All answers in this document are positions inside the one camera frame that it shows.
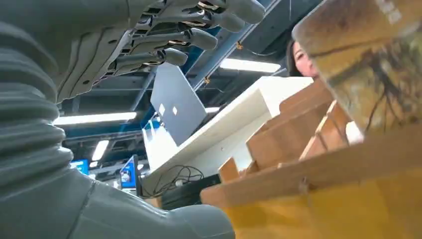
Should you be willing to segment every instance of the laptop lid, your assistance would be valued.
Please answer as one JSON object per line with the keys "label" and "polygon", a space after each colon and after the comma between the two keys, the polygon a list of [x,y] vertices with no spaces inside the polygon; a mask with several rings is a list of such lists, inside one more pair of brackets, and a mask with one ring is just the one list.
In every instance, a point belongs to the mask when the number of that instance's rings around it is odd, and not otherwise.
{"label": "laptop lid", "polygon": [[178,146],[207,116],[204,105],[180,68],[169,63],[157,69],[151,104]]}

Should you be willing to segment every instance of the computer monitor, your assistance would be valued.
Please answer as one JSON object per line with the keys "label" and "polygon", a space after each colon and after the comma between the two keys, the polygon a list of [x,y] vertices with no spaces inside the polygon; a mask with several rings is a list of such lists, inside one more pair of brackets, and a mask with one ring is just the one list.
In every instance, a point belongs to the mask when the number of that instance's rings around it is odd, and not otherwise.
{"label": "computer monitor", "polygon": [[185,142],[207,116],[180,68],[169,63],[158,67],[151,104],[177,146]]}
{"label": "computer monitor", "polygon": [[136,191],[141,196],[141,185],[139,181],[138,156],[133,155],[120,170],[120,185],[122,189]]}
{"label": "computer monitor", "polygon": [[80,159],[70,162],[70,168],[76,168],[79,172],[88,175],[88,160]]}

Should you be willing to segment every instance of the cable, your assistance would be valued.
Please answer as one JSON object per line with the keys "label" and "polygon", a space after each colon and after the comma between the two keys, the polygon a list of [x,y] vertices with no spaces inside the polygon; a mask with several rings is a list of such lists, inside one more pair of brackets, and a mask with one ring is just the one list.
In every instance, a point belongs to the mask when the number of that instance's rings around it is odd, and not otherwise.
{"label": "cable", "polygon": [[270,53],[264,53],[264,54],[262,54],[262,53],[256,53],[256,52],[254,52],[252,50],[249,50],[249,49],[245,48],[240,42],[236,42],[236,49],[237,50],[247,50],[248,52],[254,54],[255,56],[272,56],[272,55],[274,55],[274,54],[277,53],[277,51],[273,51],[273,52],[270,52]]}
{"label": "cable", "polygon": [[[161,182],[161,179],[163,178],[163,176],[165,174],[167,174],[169,171],[171,171],[175,168],[179,168],[179,167],[181,167],[181,169],[176,174],[176,176],[169,183],[164,184],[163,186],[161,186],[161,188],[158,189],[158,186],[160,185],[160,182]],[[182,175],[183,170],[187,170],[189,172],[189,174],[188,175]],[[192,170],[199,172],[199,174],[192,175]],[[192,181],[201,180],[203,178],[205,178],[203,172],[201,172],[199,169],[197,169],[195,167],[185,166],[185,165],[175,165],[175,166],[169,168],[167,171],[165,171],[164,173],[162,173],[160,175],[160,178],[158,179],[157,184],[155,185],[152,193],[149,193],[144,187],[142,187],[142,188],[148,196],[146,198],[156,198],[156,197],[160,197],[160,196],[164,195],[169,190],[173,190],[173,189],[177,188],[177,186],[176,186],[177,181],[182,181],[183,184],[186,184],[186,183],[190,183]]]}

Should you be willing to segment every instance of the ceiling light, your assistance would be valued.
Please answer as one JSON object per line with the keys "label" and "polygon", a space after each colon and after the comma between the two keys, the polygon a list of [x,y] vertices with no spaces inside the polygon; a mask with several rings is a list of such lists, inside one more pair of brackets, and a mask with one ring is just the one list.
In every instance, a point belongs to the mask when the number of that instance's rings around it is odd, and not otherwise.
{"label": "ceiling light", "polygon": [[77,124],[77,123],[96,123],[119,120],[131,120],[136,117],[136,112],[114,113],[88,116],[68,116],[59,117],[53,121],[54,125]]}
{"label": "ceiling light", "polygon": [[98,162],[97,161],[94,161],[94,162],[90,163],[90,168],[94,168],[97,165],[98,165]]}
{"label": "ceiling light", "polygon": [[207,112],[207,114],[209,113],[216,113],[220,110],[220,107],[208,107],[205,108],[205,112]]}
{"label": "ceiling light", "polygon": [[259,71],[274,73],[281,66],[274,63],[258,62],[258,61],[245,61],[237,59],[224,59],[221,64],[221,68],[240,70],[240,71]]}
{"label": "ceiling light", "polygon": [[101,159],[105,150],[107,149],[108,142],[108,140],[101,140],[100,142],[98,142],[92,157],[92,161],[98,161]]}

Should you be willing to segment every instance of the black hair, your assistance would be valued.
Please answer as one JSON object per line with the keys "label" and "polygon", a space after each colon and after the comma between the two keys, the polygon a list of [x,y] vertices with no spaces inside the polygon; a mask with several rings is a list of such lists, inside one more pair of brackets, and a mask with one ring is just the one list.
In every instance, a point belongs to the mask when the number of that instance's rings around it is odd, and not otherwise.
{"label": "black hair", "polygon": [[296,67],[295,56],[293,55],[293,45],[295,44],[295,40],[290,40],[287,44],[287,51],[286,51],[286,58],[287,58],[287,71],[289,76],[299,76],[303,77],[301,72]]}

